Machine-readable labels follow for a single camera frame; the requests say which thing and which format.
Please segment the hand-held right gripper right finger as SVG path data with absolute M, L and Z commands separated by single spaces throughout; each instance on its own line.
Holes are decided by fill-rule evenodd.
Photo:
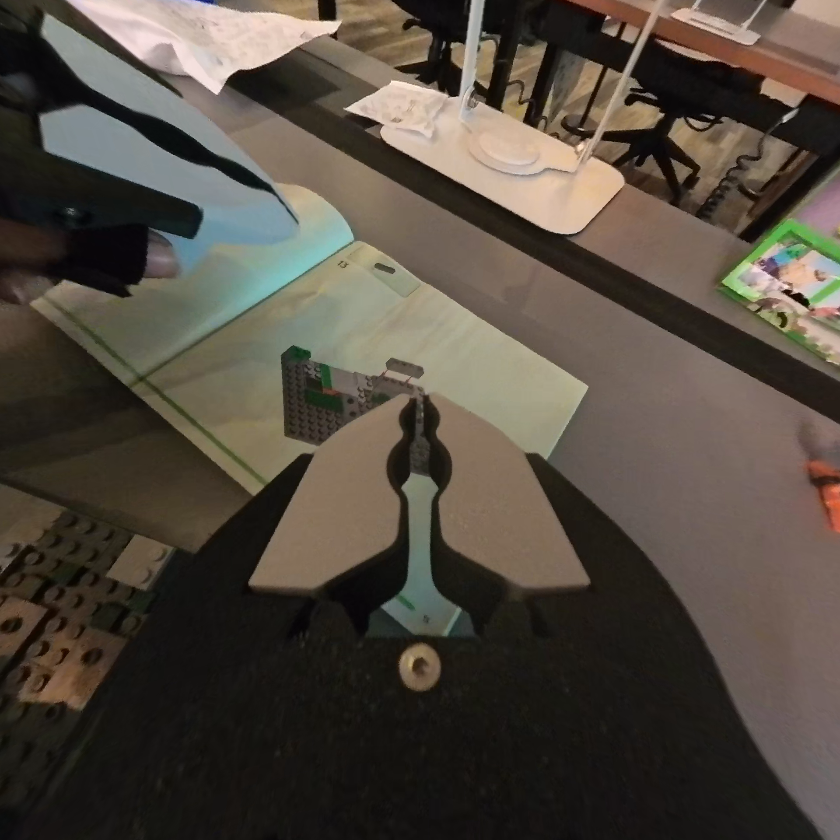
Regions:
M 580 591 L 591 579 L 526 453 L 486 419 L 427 399 L 440 538 L 511 595 Z

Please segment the grey desk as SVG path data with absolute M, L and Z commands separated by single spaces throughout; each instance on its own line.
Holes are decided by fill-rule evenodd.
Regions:
M 838 369 L 717 290 L 752 243 L 626 185 L 583 233 L 549 234 L 384 143 L 344 105 L 391 81 L 389 66 L 318 38 L 266 68 L 234 75 L 230 87 L 295 125 L 303 150 L 269 134 L 253 155 L 282 181 L 309 186 L 353 231 L 406 267 L 432 264 L 466 280 L 467 268 L 501 262 L 515 249 L 729 364 L 799 381 Z
M 176 86 L 247 151 L 303 151 L 244 96 Z M 838 838 L 838 537 L 802 446 L 838 432 L 838 387 L 496 255 L 408 269 L 591 387 L 538 472 L 594 593 L 537 604 L 536 636 L 511 607 L 488 641 L 438 642 L 442 682 L 410 698 L 396 639 L 330 608 L 283 644 L 235 588 L 273 484 L 212 540 L 224 589 L 164 592 L 27 837 Z

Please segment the small dark grey brick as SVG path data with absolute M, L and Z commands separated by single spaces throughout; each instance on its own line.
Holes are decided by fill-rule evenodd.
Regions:
M 430 477 L 429 457 L 431 445 L 424 431 L 425 393 L 420 390 L 413 397 L 413 439 L 409 447 L 411 472 L 419 476 Z

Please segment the small white stand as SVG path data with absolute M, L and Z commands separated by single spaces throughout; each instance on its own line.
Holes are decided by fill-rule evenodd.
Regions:
M 752 2 L 742 19 L 712 13 L 710 2 L 694 1 L 689 6 L 675 8 L 670 18 L 705 33 L 716 35 L 740 46 L 755 46 L 760 34 L 753 29 L 753 22 L 763 10 L 767 1 Z

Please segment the green toy brick box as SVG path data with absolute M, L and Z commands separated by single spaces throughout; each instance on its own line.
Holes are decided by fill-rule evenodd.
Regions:
M 838 369 L 838 175 L 763 236 L 717 288 Z

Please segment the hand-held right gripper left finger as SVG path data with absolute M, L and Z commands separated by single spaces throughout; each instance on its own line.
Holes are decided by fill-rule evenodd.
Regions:
M 249 581 L 258 593 L 326 595 L 407 541 L 416 398 L 395 396 L 314 452 Z

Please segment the open instruction booklet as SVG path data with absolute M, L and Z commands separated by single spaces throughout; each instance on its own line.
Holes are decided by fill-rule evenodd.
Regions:
M 287 468 L 303 475 L 343 426 L 420 390 L 425 408 L 437 393 L 486 419 L 531 465 L 550 454 L 584 383 L 358 240 L 314 192 L 291 186 L 287 197 L 299 222 L 289 238 L 214 245 L 179 278 L 143 280 L 128 297 L 62 281 L 33 309 L 252 494 Z M 357 623 L 384 603 L 435 635 L 456 603 L 483 623 L 500 601 L 534 596 L 506 594 L 443 546 L 431 475 L 411 472 L 403 491 L 406 544 L 358 579 L 313 597 L 252 591 L 266 547 L 244 526 L 255 558 L 235 588 L 283 606 L 340 601 Z

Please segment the black office chair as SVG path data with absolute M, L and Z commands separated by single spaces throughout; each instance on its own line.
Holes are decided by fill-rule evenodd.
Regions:
M 419 28 L 431 37 L 424 59 L 396 66 L 395 69 L 449 96 L 456 95 L 459 92 L 461 69 L 453 61 L 453 47 L 466 42 L 470 1 L 393 3 L 409 15 L 402 25 L 403 31 Z
M 699 181 L 700 166 L 678 144 L 670 133 L 679 120 L 705 123 L 707 127 L 722 121 L 712 96 L 719 89 L 747 96 L 761 92 L 763 78 L 739 66 L 732 66 L 701 54 L 659 40 L 649 41 L 633 70 L 636 86 L 624 103 L 643 103 L 659 112 L 650 128 L 605 131 L 602 141 L 624 144 L 626 151 L 613 164 L 621 167 L 633 162 L 642 166 L 654 160 L 665 177 L 673 205 Z

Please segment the person's left hand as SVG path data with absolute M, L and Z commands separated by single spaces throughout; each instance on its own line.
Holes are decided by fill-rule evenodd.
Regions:
M 54 285 L 47 269 L 67 257 L 69 235 L 9 220 L 1 222 L 1 300 L 3 304 L 27 305 Z M 170 242 L 147 231 L 144 247 L 145 275 L 173 278 L 179 263 Z

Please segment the grey toy brick build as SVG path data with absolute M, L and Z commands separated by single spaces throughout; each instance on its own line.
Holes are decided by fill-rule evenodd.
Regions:
M 147 592 L 106 576 L 134 535 L 41 502 L 2 531 L 3 812 L 36 798 L 81 713 L 145 623 L 161 575 Z

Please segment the brown wooden table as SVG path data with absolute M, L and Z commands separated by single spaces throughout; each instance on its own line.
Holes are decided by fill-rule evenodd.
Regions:
M 613 70 L 622 70 L 633 45 L 604 32 L 605 21 L 639 34 L 655 2 L 548 2 L 539 33 L 551 44 Z M 778 8 L 765 8 L 759 40 L 741 45 L 681 22 L 673 12 L 687 2 L 665 2 L 633 69 L 633 78 L 656 88 L 709 99 L 719 91 L 757 90 L 777 82 L 826 104 L 839 103 L 838 28 Z

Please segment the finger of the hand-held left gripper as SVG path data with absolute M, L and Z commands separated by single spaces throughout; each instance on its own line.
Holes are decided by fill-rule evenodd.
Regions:
M 55 110 L 84 106 L 134 131 L 157 150 L 250 190 L 271 190 L 266 174 L 215 123 L 158 77 L 41 16 L 41 87 Z
M 140 222 L 171 240 L 183 267 L 213 245 L 273 244 L 298 229 L 267 173 L 183 98 L 95 98 L 43 112 L 38 122 L 47 153 L 118 187 L 118 210 L 140 209 L 129 186 L 158 204 L 189 205 L 168 217 L 162 208 L 147 211 Z

